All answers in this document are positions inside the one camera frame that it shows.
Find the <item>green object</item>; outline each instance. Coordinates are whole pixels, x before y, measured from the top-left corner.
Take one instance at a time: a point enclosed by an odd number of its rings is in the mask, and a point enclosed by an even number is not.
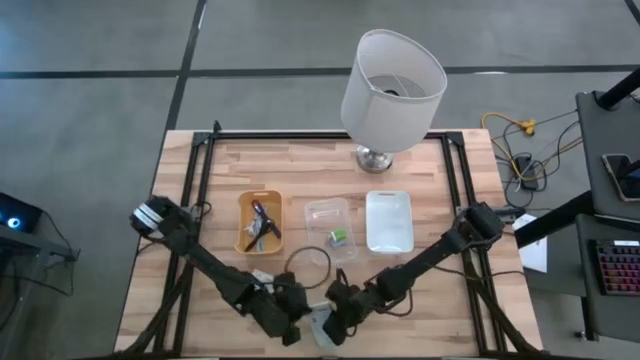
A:
[[[329,234],[329,245],[339,247],[347,243],[347,231],[344,229],[334,230]]]

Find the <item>blue light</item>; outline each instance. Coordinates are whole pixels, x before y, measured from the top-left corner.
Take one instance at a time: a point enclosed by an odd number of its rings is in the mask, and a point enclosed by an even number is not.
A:
[[[20,226],[20,219],[18,218],[11,218],[7,221],[7,225],[9,225],[10,228],[15,229],[18,226]]]

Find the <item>white plastic tray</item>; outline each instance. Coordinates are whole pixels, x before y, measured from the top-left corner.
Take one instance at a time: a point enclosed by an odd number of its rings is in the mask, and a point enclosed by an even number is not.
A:
[[[367,193],[367,246],[384,254],[413,250],[411,198],[404,191]]]

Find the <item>scissors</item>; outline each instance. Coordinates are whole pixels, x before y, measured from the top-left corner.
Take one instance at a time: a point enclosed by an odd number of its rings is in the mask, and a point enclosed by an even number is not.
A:
[[[244,252],[249,252],[251,249],[253,249],[258,243],[258,240],[260,240],[260,238],[268,234],[270,231],[273,231],[273,234],[278,239],[280,239],[280,237],[282,236],[282,233],[280,233],[280,229],[278,229],[278,227],[276,226],[276,223],[267,216],[266,211],[264,211],[262,204],[260,204],[258,200],[253,200],[251,202],[251,206],[253,206],[253,210],[262,219],[262,226],[260,226],[260,230],[258,231],[258,234],[244,249]]]

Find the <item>orange container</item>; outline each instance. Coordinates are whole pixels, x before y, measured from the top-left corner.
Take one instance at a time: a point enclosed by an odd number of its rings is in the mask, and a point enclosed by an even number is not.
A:
[[[258,200],[263,206],[266,206],[267,216],[276,223],[280,230],[281,238],[278,239],[273,232],[269,232],[262,237],[262,245],[264,251],[257,251],[257,246],[249,252],[244,249],[253,241],[253,236],[249,235],[245,230],[255,217],[255,211],[251,202]],[[282,237],[284,237],[284,229],[282,228],[282,195],[274,190],[247,191],[242,193],[238,198],[240,204],[240,229],[238,230],[238,241],[236,242],[236,251],[247,255],[269,255],[274,254],[282,249]]]

